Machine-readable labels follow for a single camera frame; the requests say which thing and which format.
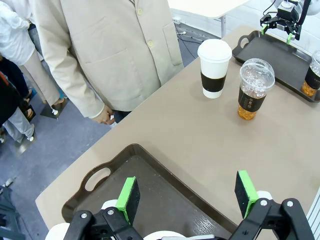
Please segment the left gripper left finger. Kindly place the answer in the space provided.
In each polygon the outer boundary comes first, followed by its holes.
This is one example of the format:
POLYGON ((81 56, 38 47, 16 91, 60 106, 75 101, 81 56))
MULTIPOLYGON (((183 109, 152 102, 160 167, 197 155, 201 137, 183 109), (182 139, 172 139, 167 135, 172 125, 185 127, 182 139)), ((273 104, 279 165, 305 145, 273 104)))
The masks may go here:
POLYGON ((128 177, 115 206, 101 209, 96 214, 88 210, 77 211, 64 239, 141 240, 141 235, 133 227, 140 196, 136 177, 128 177))

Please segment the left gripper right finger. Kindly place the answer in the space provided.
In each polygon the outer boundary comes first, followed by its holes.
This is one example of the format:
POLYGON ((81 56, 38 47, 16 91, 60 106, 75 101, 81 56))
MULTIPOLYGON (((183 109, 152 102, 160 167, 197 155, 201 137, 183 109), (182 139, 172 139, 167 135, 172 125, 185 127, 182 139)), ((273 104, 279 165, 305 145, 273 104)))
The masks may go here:
POLYGON ((287 198, 282 203, 260 197, 245 170, 236 173, 234 192, 242 222, 232 240, 255 240, 261 230, 271 230, 278 240, 313 240, 315 237, 300 202, 287 198))

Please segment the person's right hand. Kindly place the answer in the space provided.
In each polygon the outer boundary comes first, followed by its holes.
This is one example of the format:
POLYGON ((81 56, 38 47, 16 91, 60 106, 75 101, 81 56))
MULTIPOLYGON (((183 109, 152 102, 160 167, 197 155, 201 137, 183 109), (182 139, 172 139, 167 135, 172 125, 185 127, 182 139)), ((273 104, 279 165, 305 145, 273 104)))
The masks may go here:
POLYGON ((92 119, 99 124, 112 125, 116 122, 112 110, 108 106, 104 106, 102 112, 92 119))

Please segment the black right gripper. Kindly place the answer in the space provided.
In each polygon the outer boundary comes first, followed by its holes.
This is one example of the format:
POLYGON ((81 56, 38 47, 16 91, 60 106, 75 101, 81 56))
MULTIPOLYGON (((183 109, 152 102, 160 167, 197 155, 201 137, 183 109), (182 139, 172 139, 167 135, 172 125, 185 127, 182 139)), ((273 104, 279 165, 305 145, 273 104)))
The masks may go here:
POLYGON ((260 19, 261 34, 264 35, 268 29, 280 29, 287 32, 286 44, 289 45, 293 40, 300 40, 301 25, 296 25, 299 21, 299 13, 294 3, 281 3, 277 8, 276 16, 272 17, 269 13, 260 19))

